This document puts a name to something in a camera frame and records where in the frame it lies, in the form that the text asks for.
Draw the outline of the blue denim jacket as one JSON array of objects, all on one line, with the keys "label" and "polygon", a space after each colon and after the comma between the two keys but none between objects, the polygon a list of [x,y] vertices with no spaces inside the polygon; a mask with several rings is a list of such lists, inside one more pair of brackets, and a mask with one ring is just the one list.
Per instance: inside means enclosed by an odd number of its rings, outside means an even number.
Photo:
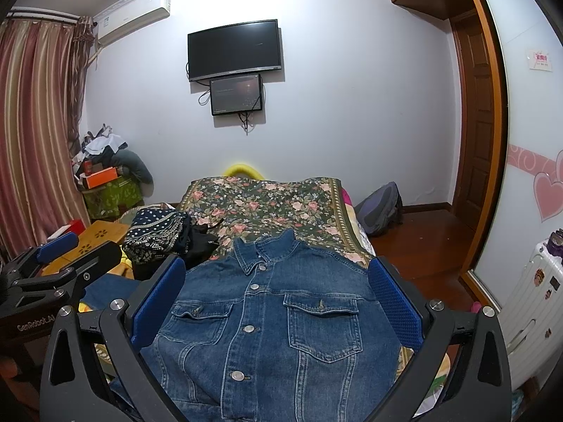
[{"label": "blue denim jacket", "polygon": [[189,270],[140,354],[191,421],[362,421],[399,352],[366,270],[288,230]]}]

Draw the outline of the red striped curtain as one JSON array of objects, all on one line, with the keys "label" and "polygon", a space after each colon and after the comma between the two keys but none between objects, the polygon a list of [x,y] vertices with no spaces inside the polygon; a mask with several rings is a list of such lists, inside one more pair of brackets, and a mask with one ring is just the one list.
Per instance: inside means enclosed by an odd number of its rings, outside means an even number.
[{"label": "red striped curtain", "polygon": [[93,42],[88,16],[1,24],[1,247],[9,256],[89,220],[71,159]]}]

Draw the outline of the brown wooden door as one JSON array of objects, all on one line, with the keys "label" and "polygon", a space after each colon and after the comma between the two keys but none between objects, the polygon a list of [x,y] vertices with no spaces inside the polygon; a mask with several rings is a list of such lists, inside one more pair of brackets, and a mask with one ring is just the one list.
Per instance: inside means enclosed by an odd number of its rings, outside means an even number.
[{"label": "brown wooden door", "polygon": [[476,11],[454,19],[451,26],[462,92],[461,148],[453,211],[462,223],[475,230],[491,172],[494,130],[492,70]]}]

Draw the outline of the black garment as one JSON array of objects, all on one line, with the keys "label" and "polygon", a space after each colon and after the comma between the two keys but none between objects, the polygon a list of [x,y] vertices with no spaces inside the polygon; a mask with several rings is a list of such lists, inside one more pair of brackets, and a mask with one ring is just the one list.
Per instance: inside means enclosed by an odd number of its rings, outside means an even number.
[{"label": "black garment", "polygon": [[219,238],[207,225],[190,225],[182,235],[184,250],[181,257],[187,270],[209,260],[219,247]]}]

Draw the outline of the purple grey backpack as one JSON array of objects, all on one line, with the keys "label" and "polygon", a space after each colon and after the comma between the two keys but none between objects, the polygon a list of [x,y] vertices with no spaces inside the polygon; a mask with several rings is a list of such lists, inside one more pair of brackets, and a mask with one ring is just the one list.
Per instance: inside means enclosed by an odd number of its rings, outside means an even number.
[{"label": "purple grey backpack", "polygon": [[385,234],[402,222],[403,202],[395,182],[373,192],[354,208],[357,220],[367,235]]}]

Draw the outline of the orange box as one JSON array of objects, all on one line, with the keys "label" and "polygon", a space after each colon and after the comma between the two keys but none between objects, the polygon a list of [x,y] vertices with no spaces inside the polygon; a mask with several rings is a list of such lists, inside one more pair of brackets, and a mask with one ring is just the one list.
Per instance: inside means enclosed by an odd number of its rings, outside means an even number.
[{"label": "orange box", "polygon": [[97,188],[118,178],[118,171],[110,167],[99,172],[94,172],[85,177],[87,188]]}]

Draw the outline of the small black wall monitor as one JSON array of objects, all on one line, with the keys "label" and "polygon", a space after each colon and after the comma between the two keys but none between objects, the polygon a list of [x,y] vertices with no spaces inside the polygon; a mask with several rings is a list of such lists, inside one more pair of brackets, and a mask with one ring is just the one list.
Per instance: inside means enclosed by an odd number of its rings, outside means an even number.
[{"label": "small black wall monitor", "polygon": [[210,81],[213,116],[262,110],[262,83],[258,73],[232,75]]}]

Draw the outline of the floral green bed cover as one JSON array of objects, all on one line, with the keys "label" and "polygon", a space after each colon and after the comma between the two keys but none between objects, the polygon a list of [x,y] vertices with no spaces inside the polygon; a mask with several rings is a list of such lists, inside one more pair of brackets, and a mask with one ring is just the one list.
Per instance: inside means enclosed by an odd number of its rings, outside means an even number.
[{"label": "floral green bed cover", "polygon": [[214,259],[228,254],[237,238],[255,241],[289,229],[308,245],[334,250],[362,267],[375,256],[337,178],[205,177],[191,183],[179,209],[214,230]]}]

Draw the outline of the green patterned storage box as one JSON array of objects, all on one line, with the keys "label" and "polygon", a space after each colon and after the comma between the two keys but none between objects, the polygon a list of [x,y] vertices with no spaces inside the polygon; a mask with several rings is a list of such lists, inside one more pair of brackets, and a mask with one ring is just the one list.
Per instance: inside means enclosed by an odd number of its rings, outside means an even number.
[{"label": "green patterned storage box", "polygon": [[138,182],[127,176],[119,176],[82,194],[91,220],[116,218],[143,199]]}]

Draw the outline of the navy patterned folded garment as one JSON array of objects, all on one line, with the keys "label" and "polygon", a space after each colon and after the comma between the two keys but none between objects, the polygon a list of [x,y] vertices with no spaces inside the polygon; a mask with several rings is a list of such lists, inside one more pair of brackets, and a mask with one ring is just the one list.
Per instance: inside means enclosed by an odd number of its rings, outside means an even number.
[{"label": "navy patterned folded garment", "polygon": [[191,227],[186,212],[143,208],[137,211],[125,234],[123,251],[134,266],[149,264],[186,247],[186,230]]}]

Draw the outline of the wooden lap desk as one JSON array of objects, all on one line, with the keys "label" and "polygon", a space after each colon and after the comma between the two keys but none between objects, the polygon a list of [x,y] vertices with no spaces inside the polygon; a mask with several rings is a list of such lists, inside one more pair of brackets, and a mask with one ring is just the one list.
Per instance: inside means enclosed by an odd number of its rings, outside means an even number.
[{"label": "wooden lap desk", "polygon": [[47,267],[44,267],[41,275],[47,276],[58,273],[59,270],[68,267],[72,261],[82,257],[106,241],[120,243],[128,231],[128,228],[128,225],[118,221],[95,221],[78,236],[77,247],[56,258],[55,261],[52,261]]}]

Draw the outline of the pink heart wall sticker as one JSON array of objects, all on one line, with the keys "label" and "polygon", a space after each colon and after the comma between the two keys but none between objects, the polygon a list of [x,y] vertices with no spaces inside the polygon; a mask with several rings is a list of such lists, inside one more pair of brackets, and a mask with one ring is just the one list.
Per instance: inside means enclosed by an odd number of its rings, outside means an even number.
[{"label": "pink heart wall sticker", "polygon": [[562,213],[562,151],[551,159],[509,145],[507,163],[532,176],[532,192],[541,222]]}]

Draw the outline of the white wall air conditioner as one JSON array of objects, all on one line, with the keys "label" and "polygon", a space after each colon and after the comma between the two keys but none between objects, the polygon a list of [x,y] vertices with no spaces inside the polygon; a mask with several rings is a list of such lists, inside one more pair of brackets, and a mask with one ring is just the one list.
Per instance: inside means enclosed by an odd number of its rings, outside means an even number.
[{"label": "white wall air conditioner", "polygon": [[119,39],[170,16],[171,0],[133,0],[103,16],[97,41],[106,47]]}]

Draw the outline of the red box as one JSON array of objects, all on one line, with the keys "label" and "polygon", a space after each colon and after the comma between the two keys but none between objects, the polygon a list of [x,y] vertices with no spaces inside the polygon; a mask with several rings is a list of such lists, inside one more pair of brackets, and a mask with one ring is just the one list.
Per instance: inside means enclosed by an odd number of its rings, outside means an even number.
[{"label": "red box", "polygon": [[66,225],[61,226],[59,229],[54,231],[48,238],[47,241],[50,242],[62,236],[63,234],[67,234],[68,232],[72,232],[73,234],[80,235],[83,231],[86,230],[84,222],[81,219],[73,219]]}]

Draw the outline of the yellow headboard cushion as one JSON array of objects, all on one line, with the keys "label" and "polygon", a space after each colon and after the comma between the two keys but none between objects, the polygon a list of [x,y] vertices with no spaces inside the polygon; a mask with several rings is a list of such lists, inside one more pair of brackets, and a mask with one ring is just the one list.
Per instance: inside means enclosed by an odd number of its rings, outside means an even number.
[{"label": "yellow headboard cushion", "polygon": [[244,163],[237,163],[229,166],[223,173],[223,176],[242,177],[242,178],[255,179],[255,180],[264,179],[263,175],[260,172],[258,172],[253,167]]}]

